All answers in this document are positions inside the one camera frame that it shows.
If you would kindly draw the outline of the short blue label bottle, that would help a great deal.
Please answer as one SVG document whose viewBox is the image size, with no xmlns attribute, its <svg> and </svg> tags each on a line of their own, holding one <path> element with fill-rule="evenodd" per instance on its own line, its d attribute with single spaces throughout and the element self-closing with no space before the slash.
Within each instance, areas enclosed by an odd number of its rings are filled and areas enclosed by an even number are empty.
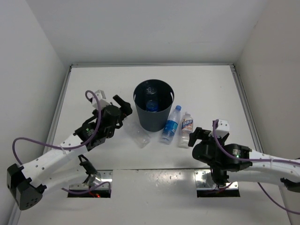
<svg viewBox="0 0 300 225">
<path fill-rule="evenodd" d="M 158 92 L 155 87 L 148 86 L 145 90 L 146 111 L 158 112 Z"/>
</svg>

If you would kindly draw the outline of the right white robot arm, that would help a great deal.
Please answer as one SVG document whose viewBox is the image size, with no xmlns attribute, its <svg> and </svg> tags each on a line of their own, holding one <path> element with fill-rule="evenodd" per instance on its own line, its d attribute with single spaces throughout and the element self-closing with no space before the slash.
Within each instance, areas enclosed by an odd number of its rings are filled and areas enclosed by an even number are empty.
<svg viewBox="0 0 300 225">
<path fill-rule="evenodd" d="M 215 138 L 209 130 L 197 127 L 189 135 L 195 160 L 210 167 L 216 185 L 243 181 L 269 183 L 300 191 L 300 161 L 267 155 L 236 143 L 226 144 L 229 134 Z"/>
</svg>

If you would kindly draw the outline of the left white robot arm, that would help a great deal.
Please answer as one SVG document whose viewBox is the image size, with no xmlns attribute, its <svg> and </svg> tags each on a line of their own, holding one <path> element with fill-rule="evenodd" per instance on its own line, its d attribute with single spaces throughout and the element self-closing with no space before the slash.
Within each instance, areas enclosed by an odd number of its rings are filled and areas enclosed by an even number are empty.
<svg viewBox="0 0 300 225">
<path fill-rule="evenodd" d="M 92 94 L 89 101 L 95 108 L 93 116 L 74 131 L 59 146 L 25 164 L 13 164 L 7 169 L 7 187 L 20 210 L 36 205 L 51 190 L 61 189 L 75 181 L 93 180 L 97 170 L 84 156 L 112 138 L 123 120 L 132 114 L 130 103 L 118 95 L 118 106 L 107 102 L 101 94 Z"/>
</svg>

